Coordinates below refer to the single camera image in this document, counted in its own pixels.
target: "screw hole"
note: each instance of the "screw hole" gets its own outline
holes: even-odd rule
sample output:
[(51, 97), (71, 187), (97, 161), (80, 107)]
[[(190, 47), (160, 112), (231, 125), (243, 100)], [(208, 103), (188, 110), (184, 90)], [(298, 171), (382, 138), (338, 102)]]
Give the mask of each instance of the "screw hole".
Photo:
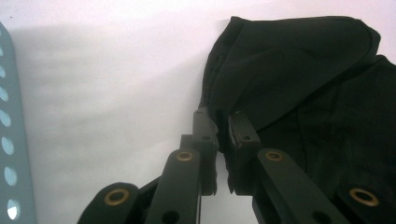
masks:
[(379, 200), (375, 197), (375, 195), (365, 189), (351, 189), (349, 191), (349, 195), (358, 203), (362, 203), (371, 207), (379, 205)]
[(8, 217), (11, 220), (17, 220), (21, 215), (21, 206), (17, 200), (10, 199), (7, 203)]
[(165, 224), (175, 224), (180, 219), (180, 216), (175, 211), (169, 211), (163, 214), (163, 223)]
[(1, 109), (0, 109), (0, 120), (4, 124), (4, 126), (6, 127), (11, 126), (11, 118), (9, 117), (9, 114)]
[(282, 161), (283, 156), (279, 152), (269, 151), (265, 153), (265, 157), (270, 161)]
[(332, 223), (332, 219), (323, 212), (316, 211), (316, 212), (312, 213), (312, 217), (314, 218), (314, 220), (317, 223), (320, 223), (320, 224)]
[(179, 152), (177, 153), (176, 158), (179, 161), (190, 161), (192, 160), (192, 153), (187, 151)]
[(0, 77), (6, 77), (6, 71), (4, 67), (0, 65)]
[(119, 205), (124, 203), (129, 197), (127, 189), (113, 189), (105, 197), (105, 203), (108, 205)]
[(10, 186), (15, 186), (17, 185), (17, 181), (18, 181), (18, 176), (17, 176), (17, 172), (10, 168), (10, 167), (6, 167), (4, 169), (4, 177), (6, 179), (6, 182), (10, 185)]

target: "white background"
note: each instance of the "white background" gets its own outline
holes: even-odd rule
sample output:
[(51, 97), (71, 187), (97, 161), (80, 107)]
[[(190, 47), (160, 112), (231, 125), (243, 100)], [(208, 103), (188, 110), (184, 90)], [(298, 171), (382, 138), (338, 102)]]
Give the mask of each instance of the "white background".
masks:
[[(76, 223), (103, 187), (143, 187), (162, 173), (180, 135), (191, 133), (206, 57), (231, 16), (329, 15), (376, 29), (379, 53), (396, 62), (395, 0), (0, 0), (17, 54), (38, 223)], [(251, 198), (229, 193), (222, 155), (218, 173), (201, 223), (257, 223)]]

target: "black fabric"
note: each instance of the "black fabric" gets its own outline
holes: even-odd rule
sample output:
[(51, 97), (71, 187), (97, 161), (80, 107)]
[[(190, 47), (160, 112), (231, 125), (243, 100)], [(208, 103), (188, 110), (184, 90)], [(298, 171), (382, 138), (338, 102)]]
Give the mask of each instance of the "black fabric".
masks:
[(244, 111), (264, 147), (288, 152), (331, 199), (342, 185), (396, 197), (396, 66), (362, 21), (232, 17), (209, 54), (201, 106), (219, 127)]

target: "brass eyelet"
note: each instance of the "brass eyelet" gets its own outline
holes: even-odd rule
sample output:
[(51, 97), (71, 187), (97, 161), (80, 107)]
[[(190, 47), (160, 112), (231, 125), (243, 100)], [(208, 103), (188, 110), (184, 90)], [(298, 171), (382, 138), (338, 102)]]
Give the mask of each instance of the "brass eyelet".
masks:
[[(360, 194), (364, 195), (368, 199), (362, 198)], [(367, 206), (375, 207), (379, 205), (379, 200), (375, 195), (365, 189), (354, 188), (349, 191), (349, 195), (358, 203), (362, 203)]]
[[(112, 199), (116, 194), (122, 194), (119, 199)], [(105, 197), (105, 203), (111, 206), (119, 205), (124, 203), (129, 197), (129, 191), (127, 189), (113, 189)]]

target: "perforated metal bracket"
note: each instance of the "perforated metal bracket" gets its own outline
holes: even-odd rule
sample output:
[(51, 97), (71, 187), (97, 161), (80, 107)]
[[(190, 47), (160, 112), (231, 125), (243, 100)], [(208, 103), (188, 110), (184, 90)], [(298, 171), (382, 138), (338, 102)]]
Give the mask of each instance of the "perforated metal bracket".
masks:
[(21, 91), (11, 36), (0, 23), (0, 223), (35, 224)]

